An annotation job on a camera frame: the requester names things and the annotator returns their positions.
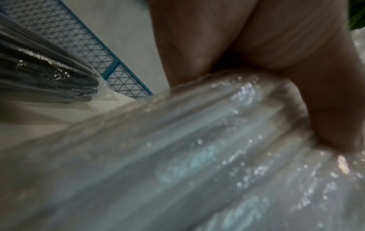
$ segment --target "hand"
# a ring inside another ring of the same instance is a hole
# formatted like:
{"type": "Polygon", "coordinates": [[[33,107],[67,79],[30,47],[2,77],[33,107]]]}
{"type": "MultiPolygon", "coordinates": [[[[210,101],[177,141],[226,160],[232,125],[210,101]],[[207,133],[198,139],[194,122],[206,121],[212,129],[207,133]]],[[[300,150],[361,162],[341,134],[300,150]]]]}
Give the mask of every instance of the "hand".
{"type": "Polygon", "coordinates": [[[365,71],[345,0],[150,0],[171,86],[257,66],[296,84],[312,127],[343,151],[363,149],[365,71]]]}

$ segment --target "blue grid basket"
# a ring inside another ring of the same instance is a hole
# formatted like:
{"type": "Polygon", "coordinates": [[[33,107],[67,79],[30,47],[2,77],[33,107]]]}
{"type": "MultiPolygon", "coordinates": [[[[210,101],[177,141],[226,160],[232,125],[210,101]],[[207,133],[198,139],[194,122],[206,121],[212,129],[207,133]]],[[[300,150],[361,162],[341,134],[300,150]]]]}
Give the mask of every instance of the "blue grid basket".
{"type": "Polygon", "coordinates": [[[0,0],[2,13],[91,63],[110,88],[134,99],[151,91],[60,0],[0,0]]]}

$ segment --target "plastic-wrapped bundle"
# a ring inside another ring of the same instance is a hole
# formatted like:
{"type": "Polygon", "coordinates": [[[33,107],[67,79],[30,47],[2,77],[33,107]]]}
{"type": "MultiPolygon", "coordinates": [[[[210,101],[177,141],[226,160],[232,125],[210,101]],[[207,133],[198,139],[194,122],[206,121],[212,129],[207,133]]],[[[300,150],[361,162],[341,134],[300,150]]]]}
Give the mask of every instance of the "plastic-wrapped bundle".
{"type": "Polygon", "coordinates": [[[293,86],[224,72],[0,154],[0,230],[362,230],[365,156],[293,86]]]}
{"type": "Polygon", "coordinates": [[[108,89],[89,64],[2,14],[0,73],[2,99],[90,101],[108,89]]]}

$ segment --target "white surface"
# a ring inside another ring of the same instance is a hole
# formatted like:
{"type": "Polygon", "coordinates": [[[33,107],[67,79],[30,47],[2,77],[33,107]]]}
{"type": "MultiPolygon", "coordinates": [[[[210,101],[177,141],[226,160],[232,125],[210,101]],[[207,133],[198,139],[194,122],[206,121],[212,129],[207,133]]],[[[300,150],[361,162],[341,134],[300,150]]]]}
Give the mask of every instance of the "white surface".
{"type": "Polygon", "coordinates": [[[168,88],[144,0],[63,2],[154,94],[168,88]]]}
{"type": "Polygon", "coordinates": [[[134,99],[114,92],[116,100],[74,104],[1,102],[0,150],[67,128],[69,125],[118,108],[134,99]]]}

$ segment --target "blue edge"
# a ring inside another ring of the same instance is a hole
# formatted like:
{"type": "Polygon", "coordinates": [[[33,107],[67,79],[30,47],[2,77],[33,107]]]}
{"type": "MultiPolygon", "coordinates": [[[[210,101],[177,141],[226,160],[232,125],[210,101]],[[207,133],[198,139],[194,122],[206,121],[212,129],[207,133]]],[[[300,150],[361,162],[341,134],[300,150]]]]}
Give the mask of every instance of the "blue edge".
{"type": "Polygon", "coordinates": [[[62,0],[58,0],[59,3],[64,6],[64,8],[66,8],[70,14],[72,14],[72,16],[74,16],[79,23],[81,23],[84,28],[92,35],[94,36],[94,38],[114,57],[114,61],[110,64],[110,66],[102,73],[102,77],[106,80],[108,79],[108,77],[113,73],[113,71],[120,65],[122,65],[124,67],[125,70],[127,70],[132,77],[134,77],[139,84],[141,84],[146,91],[150,94],[153,95],[153,93],[150,91],[150,89],[148,89],[148,87],[72,12],[72,10],[70,10],[70,8],[68,8],[68,6],[66,6],[65,3],[63,3],[62,0]]]}

